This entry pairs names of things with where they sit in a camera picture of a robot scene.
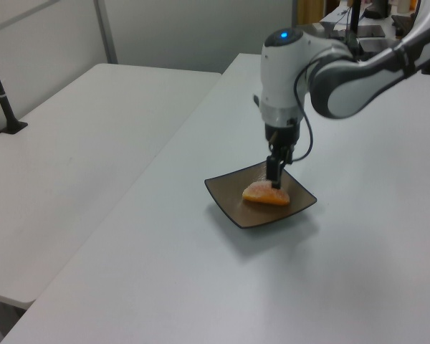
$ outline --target table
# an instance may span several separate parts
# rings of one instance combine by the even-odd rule
[[[31,305],[219,77],[100,64],[0,135],[0,301]]]
[[[234,60],[4,344],[430,343],[430,76],[347,120],[307,99],[314,151],[288,171],[318,202],[243,230],[204,179],[268,154],[259,61]]]

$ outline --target white table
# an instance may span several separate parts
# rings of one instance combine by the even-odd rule
[[[307,100],[318,202],[242,230],[204,179],[265,159],[260,89],[239,55],[3,343],[430,343],[430,77],[347,120]]]
[[[0,301],[31,305],[219,77],[100,64],[0,135]]]

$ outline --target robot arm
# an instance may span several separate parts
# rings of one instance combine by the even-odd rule
[[[300,30],[284,29],[269,36],[262,50],[263,90],[258,105],[271,150],[266,177],[273,187],[280,187],[283,168],[293,162],[308,90],[318,113],[347,118],[428,62],[430,0],[421,2],[414,28],[405,39],[367,62],[356,62],[339,41]]]
[[[347,118],[430,62],[430,0],[423,0],[413,30],[396,47],[367,62],[320,64],[312,73],[312,106],[328,118]]]

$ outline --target equipment in background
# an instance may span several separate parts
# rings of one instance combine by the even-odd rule
[[[365,9],[365,17],[369,19],[384,19],[390,15],[392,5],[388,0],[374,0],[373,3]]]
[[[417,2],[416,11],[411,16],[392,16],[393,24],[396,28],[395,35],[399,38],[405,37],[413,28],[417,14],[421,8],[421,0]]]
[[[373,5],[378,6],[382,1],[374,1],[369,7],[367,7],[363,13],[363,16],[366,18],[372,18],[366,16],[366,11],[369,10]],[[350,18],[350,30],[357,35],[357,38],[367,38],[367,37],[385,37],[386,34],[382,30],[381,25],[363,25],[362,27],[358,26],[358,18],[360,17],[360,8],[361,8],[361,0],[354,0],[352,5],[352,17]]]

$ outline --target metal frame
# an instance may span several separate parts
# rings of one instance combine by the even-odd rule
[[[105,0],[94,0],[94,7],[95,13],[97,14],[97,21],[99,22],[100,34],[102,35],[105,54],[107,55],[107,61],[110,64],[117,65],[118,58],[116,57],[115,45],[113,44],[113,36],[110,28],[110,22],[108,21]]]
[[[292,0],[292,27],[298,25],[298,0]]]

